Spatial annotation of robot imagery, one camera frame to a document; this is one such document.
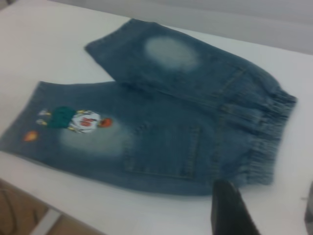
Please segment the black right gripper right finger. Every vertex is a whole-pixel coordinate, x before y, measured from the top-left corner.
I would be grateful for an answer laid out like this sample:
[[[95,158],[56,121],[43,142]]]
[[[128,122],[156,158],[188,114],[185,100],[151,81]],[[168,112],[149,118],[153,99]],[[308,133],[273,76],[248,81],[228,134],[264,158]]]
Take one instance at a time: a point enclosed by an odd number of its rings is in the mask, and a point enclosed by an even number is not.
[[[313,184],[311,184],[307,198],[304,221],[308,235],[313,235]]]

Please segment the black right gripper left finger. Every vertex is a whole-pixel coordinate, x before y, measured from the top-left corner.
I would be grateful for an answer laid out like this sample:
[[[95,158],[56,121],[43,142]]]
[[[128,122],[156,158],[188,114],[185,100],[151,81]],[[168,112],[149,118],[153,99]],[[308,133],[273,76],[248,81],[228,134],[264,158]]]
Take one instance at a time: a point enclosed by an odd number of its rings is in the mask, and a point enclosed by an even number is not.
[[[229,181],[216,180],[212,191],[213,235],[259,235],[239,190]]]

